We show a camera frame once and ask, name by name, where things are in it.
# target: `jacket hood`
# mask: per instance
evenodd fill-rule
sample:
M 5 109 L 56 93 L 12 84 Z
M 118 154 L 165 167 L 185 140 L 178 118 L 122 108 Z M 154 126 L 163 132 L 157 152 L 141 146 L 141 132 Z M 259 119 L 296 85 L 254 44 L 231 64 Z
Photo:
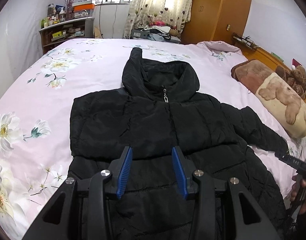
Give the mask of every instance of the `jacket hood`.
M 140 48 L 132 49 L 123 70 L 122 83 L 131 96 L 156 101 L 164 100 L 166 89 L 169 102 L 184 102 L 200 88 L 198 77 L 189 63 L 143 59 Z

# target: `wall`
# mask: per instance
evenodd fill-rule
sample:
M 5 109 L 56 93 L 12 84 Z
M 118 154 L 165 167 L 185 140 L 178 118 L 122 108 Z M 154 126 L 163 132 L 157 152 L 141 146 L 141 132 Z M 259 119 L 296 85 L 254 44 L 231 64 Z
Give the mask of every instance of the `wall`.
M 306 18 L 294 0 L 252 0 L 244 36 L 288 67 L 295 58 L 306 68 Z
M 59 5 L 65 5 L 64 0 L 55 0 L 54 3 Z M 128 16 L 130 6 L 126 4 L 96 6 L 93 16 L 95 17 L 94 26 L 97 28 L 99 27 L 100 8 L 101 8 L 101 32 L 103 34 L 103 38 L 105 39 L 123 38 L 125 22 Z
M 53 0 L 9 0 L 0 12 L 0 98 L 42 56 L 38 30 Z

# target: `pink bedspread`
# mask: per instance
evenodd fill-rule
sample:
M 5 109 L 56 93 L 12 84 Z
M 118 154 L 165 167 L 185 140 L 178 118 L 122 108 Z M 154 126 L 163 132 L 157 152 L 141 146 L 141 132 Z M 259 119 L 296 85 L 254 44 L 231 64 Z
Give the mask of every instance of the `pink bedspread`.
M 250 106 L 261 120 L 283 136 L 292 154 L 306 155 L 306 141 L 292 141 L 276 119 L 242 84 L 231 68 L 246 61 L 224 42 L 178 45 L 156 41 L 75 39 L 67 41 L 26 70 L 0 100 L 0 225 L 11 239 L 21 239 L 38 212 L 66 179 L 72 161 L 69 117 L 74 98 L 121 87 L 133 47 L 143 57 L 190 63 L 200 92 L 242 108 Z M 293 169 L 274 153 L 253 148 L 285 197 Z

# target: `heart patterned curtain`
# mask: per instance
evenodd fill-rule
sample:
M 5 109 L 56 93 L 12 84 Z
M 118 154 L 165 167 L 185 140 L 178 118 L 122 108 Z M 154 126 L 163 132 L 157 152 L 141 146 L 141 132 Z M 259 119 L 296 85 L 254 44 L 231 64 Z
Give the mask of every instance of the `heart patterned curtain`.
M 129 39 L 133 27 L 144 27 L 149 22 L 163 21 L 182 32 L 190 21 L 192 0 L 133 0 L 127 17 L 124 38 Z

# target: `zipper pull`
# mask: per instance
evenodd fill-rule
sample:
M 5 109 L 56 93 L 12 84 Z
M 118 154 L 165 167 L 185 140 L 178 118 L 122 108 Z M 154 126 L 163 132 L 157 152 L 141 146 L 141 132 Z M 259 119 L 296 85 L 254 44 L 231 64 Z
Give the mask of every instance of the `zipper pull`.
M 168 103 L 169 100 L 167 99 L 167 96 L 166 96 L 166 89 L 163 89 L 163 92 L 164 92 L 164 101 Z

